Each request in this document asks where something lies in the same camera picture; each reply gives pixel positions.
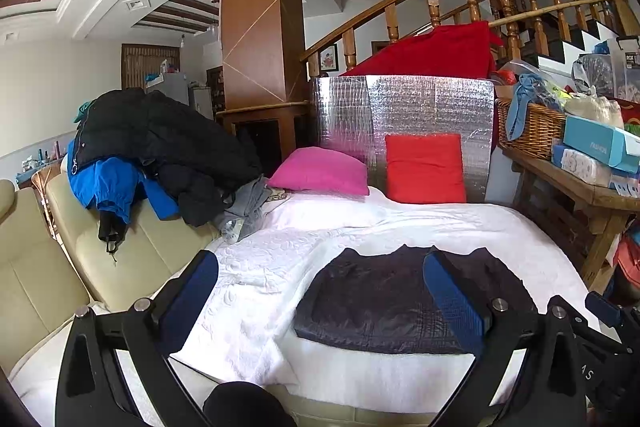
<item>black knee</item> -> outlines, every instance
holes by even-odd
[[[204,402],[213,427],[295,427],[293,418],[272,394],[250,382],[226,382]]]

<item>silver insulation panel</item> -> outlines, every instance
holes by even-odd
[[[314,81],[318,143],[361,160],[386,189],[387,134],[462,137],[466,197],[484,201],[494,121],[487,80],[437,76],[333,76]]]

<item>pink pillow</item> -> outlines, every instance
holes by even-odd
[[[267,185],[290,190],[369,196],[367,166],[344,153],[320,147],[294,150]]]

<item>wooden shutter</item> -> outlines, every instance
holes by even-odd
[[[122,45],[122,89],[145,87],[145,77],[160,73],[163,60],[180,69],[180,48],[150,44]]]

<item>bed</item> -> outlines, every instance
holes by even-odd
[[[486,247],[523,280],[540,312],[560,294],[598,328],[584,307],[587,289],[572,264],[516,211],[492,204],[400,204],[370,187],[365,198],[293,194],[250,237],[231,246],[213,241],[208,248],[220,263],[218,283],[183,349],[172,357],[213,380],[267,386],[299,425],[378,425],[390,418],[394,425],[426,425],[463,378],[472,355],[347,351],[299,339],[290,328],[315,274],[344,248],[378,255],[403,244],[455,253]],[[53,425],[67,335],[68,328],[10,377],[43,425]],[[508,394],[523,355],[513,355],[494,403]],[[130,361],[123,364],[145,420],[161,425]],[[194,375],[200,376],[180,373],[201,404],[215,384]]]

